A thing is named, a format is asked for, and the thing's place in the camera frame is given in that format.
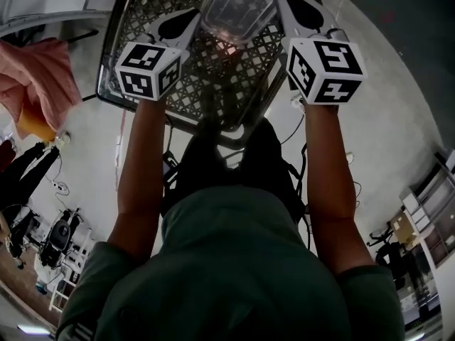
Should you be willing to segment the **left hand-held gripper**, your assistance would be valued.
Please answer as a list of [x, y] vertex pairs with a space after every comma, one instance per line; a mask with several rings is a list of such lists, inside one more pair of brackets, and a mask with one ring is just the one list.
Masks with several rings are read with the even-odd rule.
[[115, 66], [122, 94], [160, 100], [181, 78], [200, 18], [195, 8], [164, 14], [126, 43]]

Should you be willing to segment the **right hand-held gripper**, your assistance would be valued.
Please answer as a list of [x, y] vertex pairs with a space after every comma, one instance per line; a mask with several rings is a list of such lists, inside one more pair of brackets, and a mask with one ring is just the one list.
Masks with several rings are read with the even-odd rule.
[[360, 49], [316, 0], [277, 0], [289, 88], [308, 104], [345, 104], [367, 79]]

